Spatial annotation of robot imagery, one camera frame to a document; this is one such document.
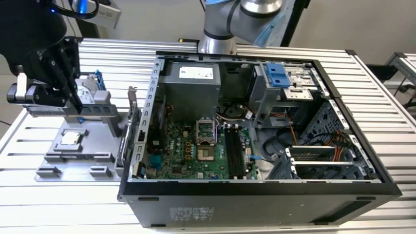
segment power supply label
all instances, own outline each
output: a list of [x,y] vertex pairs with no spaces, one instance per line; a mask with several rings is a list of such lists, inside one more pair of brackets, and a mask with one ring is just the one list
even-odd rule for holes
[[214,79],[214,69],[211,67],[182,67],[180,78]]

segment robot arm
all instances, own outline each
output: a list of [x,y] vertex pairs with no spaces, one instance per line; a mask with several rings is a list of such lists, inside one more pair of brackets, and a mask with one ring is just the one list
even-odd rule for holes
[[235,54],[235,36],[267,47],[286,19],[284,3],[284,0],[207,0],[199,52]]
[[62,14],[87,19],[96,13],[98,9],[87,14],[68,11],[54,0],[0,1],[0,54],[18,76],[7,94],[10,103],[63,107],[70,101],[80,113],[79,43],[75,37],[64,38]]

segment motherboard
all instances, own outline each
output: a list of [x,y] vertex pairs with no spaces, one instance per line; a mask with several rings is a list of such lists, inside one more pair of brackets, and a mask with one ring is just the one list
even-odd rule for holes
[[248,129],[234,127],[238,136],[228,149],[230,128],[212,120],[194,125],[170,124],[163,155],[151,155],[147,178],[155,179],[234,179],[234,171],[243,172],[242,179],[258,179]]

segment metal case frame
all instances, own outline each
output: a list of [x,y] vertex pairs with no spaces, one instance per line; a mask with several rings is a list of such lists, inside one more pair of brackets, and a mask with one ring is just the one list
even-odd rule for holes
[[[155,95],[155,85],[164,60],[188,61],[190,56],[214,61],[226,58],[240,62],[272,61],[271,58],[236,57],[224,55],[198,55],[175,52],[158,52],[148,96]],[[350,124],[351,133],[362,144],[383,183],[300,183],[296,180],[276,183],[199,183],[199,182],[132,182],[130,167],[122,178],[119,199],[126,200],[144,227],[207,227],[207,226],[276,226],[276,225],[328,225],[342,224],[375,209],[402,195],[382,161],[364,137],[352,114],[340,98],[340,93],[318,60],[314,64],[331,99]],[[147,111],[154,100],[147,99],[142,123],[147,121]],[[144,150],[146,133],[136,135],[136,146]],[[195,219],[192,214],[204,213]]]

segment ram slot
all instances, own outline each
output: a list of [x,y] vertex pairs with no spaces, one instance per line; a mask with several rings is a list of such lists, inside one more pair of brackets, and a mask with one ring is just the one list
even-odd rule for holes
[[230,179],[243,179],[244,167],[239,130],[235,128],[228,128],[224,131]]

